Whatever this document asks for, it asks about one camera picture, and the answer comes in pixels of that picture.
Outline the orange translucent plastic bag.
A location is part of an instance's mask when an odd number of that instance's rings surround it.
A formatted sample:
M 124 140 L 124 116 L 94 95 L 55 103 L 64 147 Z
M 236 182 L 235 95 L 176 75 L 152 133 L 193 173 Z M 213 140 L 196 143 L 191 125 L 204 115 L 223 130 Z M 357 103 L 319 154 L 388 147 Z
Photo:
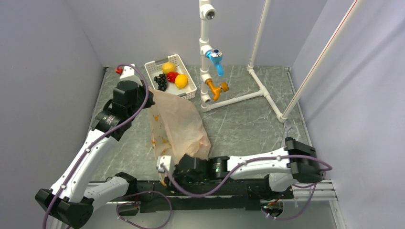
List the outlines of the orange translucent plastic bag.
M 196 106 L 170 93 L 150 92 L 155 104 L 147 111 L 155 157 L 172 156 L 175 164 L 185 155 L 207 160 L 211 143 Z

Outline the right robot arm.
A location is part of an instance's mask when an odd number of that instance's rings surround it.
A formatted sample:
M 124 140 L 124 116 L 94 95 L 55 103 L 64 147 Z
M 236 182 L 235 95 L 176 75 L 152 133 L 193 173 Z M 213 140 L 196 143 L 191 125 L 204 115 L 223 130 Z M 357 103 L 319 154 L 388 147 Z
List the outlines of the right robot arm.
M 208 183 L 224 178 L 239 180 L 264 175 L 263 192 L 275 198 L 296 183 L 312 184 L 323 180 L 315 148 L 295 140 L 285 139 L 281 148 L 250 156 L 219 156 L 207 160 L 183 156 L 173 168 L 172 177 L 181 186 Z

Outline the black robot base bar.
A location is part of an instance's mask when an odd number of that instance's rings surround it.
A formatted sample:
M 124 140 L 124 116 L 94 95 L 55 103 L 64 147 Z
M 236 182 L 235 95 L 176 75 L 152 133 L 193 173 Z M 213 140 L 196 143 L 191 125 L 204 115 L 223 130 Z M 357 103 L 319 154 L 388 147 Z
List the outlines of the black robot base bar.
M 262 179 L 228 180 L 217 191 L 208 194 L 219 182 L 187 184 L 183 188 L 193 196 L 181 193 L 175 187 L 166 187 L 158 181 L 138 181 L 137 188 L 117 202 L 135 201 L 141 213 L 153 213 L 165 210 L 210 210 L 244 209 L 260 210 L 262 205 L 273 200 L 293 199 L 292 187 L 275 192 L 268 181 Z

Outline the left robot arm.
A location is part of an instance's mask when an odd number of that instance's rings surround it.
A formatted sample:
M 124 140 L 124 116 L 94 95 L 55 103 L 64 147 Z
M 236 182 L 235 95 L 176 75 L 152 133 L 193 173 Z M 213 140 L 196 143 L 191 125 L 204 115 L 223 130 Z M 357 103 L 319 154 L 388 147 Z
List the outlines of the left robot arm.
M 154 105 L 153 93 L 143 81 L 120 81 L 102 111 L 93 120 L 80 151 L 49 188 L 41 188 L 35 200 L 44 209 L 43 227 L 48 216 L 63 222 L 71 229 L 83 227 L 93 212 L 118 197 L 132 200 L 138 191 L 137 179 L 119 172 L 108 182 L 88 188 L 93 174 L 109 151 L 118 144 L 132 121 L 144 108 Z

